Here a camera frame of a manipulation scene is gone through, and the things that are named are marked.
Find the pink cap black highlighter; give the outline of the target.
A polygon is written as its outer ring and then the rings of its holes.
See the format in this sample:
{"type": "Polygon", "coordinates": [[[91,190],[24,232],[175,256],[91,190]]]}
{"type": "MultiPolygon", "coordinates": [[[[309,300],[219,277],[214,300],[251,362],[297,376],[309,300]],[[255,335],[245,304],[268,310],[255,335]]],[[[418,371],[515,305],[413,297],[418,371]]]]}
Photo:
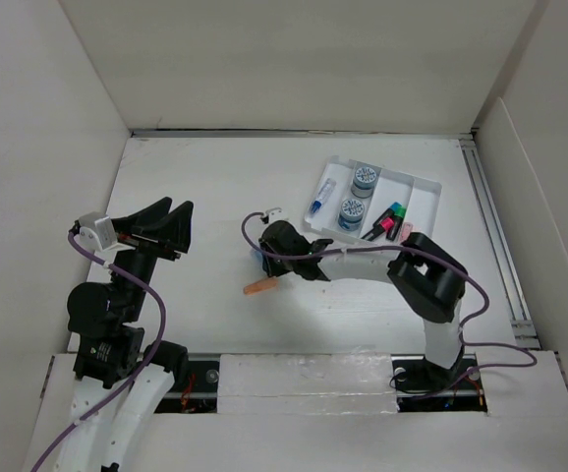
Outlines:
{"type": "Polygon", "coordinates": [[[373,241],[382,234],[387,233],[394,226],[395,222],[391,217],[387,217],[378,222],[364,237],[366,241],[373,241]]]}

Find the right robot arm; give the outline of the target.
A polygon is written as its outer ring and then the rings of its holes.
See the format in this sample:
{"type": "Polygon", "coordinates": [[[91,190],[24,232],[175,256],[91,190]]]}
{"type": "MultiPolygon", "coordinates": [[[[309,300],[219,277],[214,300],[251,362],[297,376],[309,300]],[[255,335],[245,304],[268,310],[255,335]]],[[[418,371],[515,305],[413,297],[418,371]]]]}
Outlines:
{"type": "Polygon", "coordinates": [[[259,238],[262,268],[279,277],[295,273],[307,281],[359,279],[393,285],[424,323],[424,375],[437,387],[448,386],[460,373],[463,354],[458,309],[465,294],[466,269],[421,232],[400,246],[357,251],[338,249],[331,239],[309,242],[287,221],[267,226],[259,238]]]}

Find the blue cap black highlighter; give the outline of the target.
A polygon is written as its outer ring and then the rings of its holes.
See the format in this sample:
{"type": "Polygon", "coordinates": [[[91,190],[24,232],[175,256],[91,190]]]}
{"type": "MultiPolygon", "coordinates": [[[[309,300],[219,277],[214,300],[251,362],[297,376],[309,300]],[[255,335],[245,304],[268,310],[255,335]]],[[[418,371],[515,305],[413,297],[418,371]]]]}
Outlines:
{"type": "Polygon", "coordinates": [[[395,202],[393,203],[388,209],[386,209],[377,219],[376,221],[373,223],[372,227],[373,228],[378,222],[382,221],[383,219],[387,218],[387,217],[392,217],[394,211],[401,206],[401,204],[395,202]]]}

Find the white blue glue tube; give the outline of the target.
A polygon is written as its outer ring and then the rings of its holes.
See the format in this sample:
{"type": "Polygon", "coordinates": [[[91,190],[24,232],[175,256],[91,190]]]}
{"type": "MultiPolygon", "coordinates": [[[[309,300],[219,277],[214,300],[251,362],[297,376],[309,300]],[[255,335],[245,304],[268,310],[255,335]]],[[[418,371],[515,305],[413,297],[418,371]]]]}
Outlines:
{"type": "Polygon", "coordinates": [[[332,178],[327,178],[324,181],[309,207],[310,215],[316,214],[326,204],[335,190],[336,185],[337,182],[332,178]]]}

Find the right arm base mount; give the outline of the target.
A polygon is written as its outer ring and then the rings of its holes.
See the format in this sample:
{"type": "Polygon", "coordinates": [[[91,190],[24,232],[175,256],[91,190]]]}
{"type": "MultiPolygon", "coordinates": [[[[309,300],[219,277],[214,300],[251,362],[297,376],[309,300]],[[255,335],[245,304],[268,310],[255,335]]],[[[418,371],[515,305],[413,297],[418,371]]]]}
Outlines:
{"type": "Polygon", "coordinates": [[[423,358],[393,359],[389,386],[396,391],[399,413],[487,411],[479,372],[458,381],[477,361],[464,357],[451,371],[438,368],[423,358]]]}

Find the green cap black highlighter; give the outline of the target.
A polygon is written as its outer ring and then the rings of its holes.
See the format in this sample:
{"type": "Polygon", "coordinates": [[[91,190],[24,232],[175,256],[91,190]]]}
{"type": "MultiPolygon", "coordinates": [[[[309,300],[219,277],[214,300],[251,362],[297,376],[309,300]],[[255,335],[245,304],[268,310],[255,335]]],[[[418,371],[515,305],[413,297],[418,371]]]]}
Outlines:
{"type": "Polygon", "coordinates": [[[393,213],[391,219],[393,221],[393,225],[386,233],[386,239],[388,241],[395,241],[398,237],[401,227],[404,222],[404,218],[406,215],[406,208],[404,206],[399,206],[393,213]]]}

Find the blue jar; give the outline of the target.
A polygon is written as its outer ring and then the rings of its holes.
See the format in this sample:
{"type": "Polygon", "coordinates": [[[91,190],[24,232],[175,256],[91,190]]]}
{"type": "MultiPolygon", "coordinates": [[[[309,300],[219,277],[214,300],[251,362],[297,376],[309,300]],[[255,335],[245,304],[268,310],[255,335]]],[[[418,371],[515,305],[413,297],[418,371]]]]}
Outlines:
{"type": "Polygon", "coordinates": [[[359,166],[354,171],[351,193],[359,199],[369,198],[377,184],[378,173],[372,166],[359,166]]]}
{"type": "Polygon", "coordinates": [[[357,231],[361,227],[365,213],[366,206],[361,200],[355,198],[345,199],[341,203],[337,224],[344,231],[357,231]]]}

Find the pastel pink highlighter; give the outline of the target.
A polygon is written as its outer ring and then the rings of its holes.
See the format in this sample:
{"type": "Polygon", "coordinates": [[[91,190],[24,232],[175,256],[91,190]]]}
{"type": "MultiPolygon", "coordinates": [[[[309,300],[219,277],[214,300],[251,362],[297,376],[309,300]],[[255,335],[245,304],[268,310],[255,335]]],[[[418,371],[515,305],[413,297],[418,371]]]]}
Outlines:
{"type": "Polygon", "coordinates": [[[403,242],[405,242],[408,239],[408,237],[410,236],[410,234],[413,231],[413,228],[414,228],[414,226],[411,222],[404,222],[402,224],[401,231],[400,231],[400,234],[399,234],[399,239],[398,239],[400,244],[402,244],[403,242]]]}

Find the pastel blue highlighter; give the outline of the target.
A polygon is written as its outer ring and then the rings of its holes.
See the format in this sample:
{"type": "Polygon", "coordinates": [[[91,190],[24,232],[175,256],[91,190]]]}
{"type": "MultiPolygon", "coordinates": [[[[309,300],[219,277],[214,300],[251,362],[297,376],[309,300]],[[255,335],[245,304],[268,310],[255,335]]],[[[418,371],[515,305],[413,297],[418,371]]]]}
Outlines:
{"type": "Polygon", "coordinates": [[[261,252],[256,250],[251,250],[251,256],[256,261],[256,263],[261,266],[263,262],[263,255],[261,252]]]}

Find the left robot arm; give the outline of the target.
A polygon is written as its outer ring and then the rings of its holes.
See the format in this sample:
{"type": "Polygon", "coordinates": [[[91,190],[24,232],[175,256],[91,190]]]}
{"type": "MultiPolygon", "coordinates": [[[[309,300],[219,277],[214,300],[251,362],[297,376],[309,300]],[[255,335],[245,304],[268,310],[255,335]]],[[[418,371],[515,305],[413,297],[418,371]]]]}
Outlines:
{"type": "Polygon", "coordinates": [[[70,245],[105,268],[106,282],[77,285],[68,330],[80,339],[70,424],[42,453],[56,471],[127,471],[166,393],[188,380],[186,347],[162,336],[167,311],[151,287],[158,260],[189,251],[194,205],[169,197],[128,216],[79,217],[70,245]]]}

